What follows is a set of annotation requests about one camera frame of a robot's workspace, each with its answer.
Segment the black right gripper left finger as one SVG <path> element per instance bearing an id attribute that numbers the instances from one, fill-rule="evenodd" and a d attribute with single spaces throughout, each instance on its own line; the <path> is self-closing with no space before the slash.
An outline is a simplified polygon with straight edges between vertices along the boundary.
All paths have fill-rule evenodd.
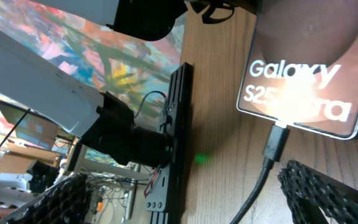
<path id="1" fill-rule="evenodd" d="M 0 220 L 0 224 L 83 223 L 92 189 L 88 176 L 74 174 Z"/>

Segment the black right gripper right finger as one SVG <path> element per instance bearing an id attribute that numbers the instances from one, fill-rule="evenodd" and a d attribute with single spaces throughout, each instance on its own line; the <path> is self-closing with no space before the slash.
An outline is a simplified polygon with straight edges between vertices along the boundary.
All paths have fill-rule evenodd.
<path id="1" fill-rule="evenodd" d="M 295 160 L 278 180 L 294 223 L 358 223 L 358 190 Z"/>

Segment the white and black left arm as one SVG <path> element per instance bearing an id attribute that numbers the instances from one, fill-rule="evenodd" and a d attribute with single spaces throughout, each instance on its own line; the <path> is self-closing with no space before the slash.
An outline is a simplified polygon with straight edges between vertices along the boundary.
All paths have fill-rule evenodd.
<path id="1" fill-rule="evenodd" d="M 159 40 L 186 12 L 183 1 L 45 1 L 116 32 Z M 166 167 L 173 138 L 134 123 L 135 112 L 107 92 L 80 82 L 0 31 L 0 93 L 41 113 L 116 162 Z"/>

